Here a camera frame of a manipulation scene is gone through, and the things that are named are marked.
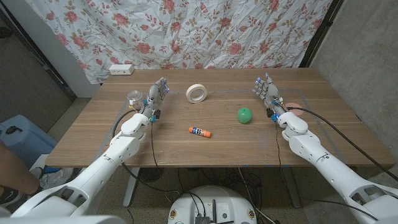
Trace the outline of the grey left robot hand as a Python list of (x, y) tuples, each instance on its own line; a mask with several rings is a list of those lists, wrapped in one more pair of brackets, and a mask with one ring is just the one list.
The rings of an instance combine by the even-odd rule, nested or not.
[(144, 107), (140, 110), (140, 113), (148, 117), (150, 121), (159, 119), (160, 107), (169, 91), (170, 88), (167, 86), (167, 79), (165, 77), (157, 80), (149, 88), (146, 103), (144, 104)]

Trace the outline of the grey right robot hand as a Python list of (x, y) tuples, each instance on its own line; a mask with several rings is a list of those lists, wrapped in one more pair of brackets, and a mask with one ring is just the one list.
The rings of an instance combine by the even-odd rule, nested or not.
[(287, 109), (282, 105), (283, 99), (267, 72), (264, 78), (257, 78), (252, 91), (265, 105), (268, 118), (277, 121), (280, 115), (287, 112)]

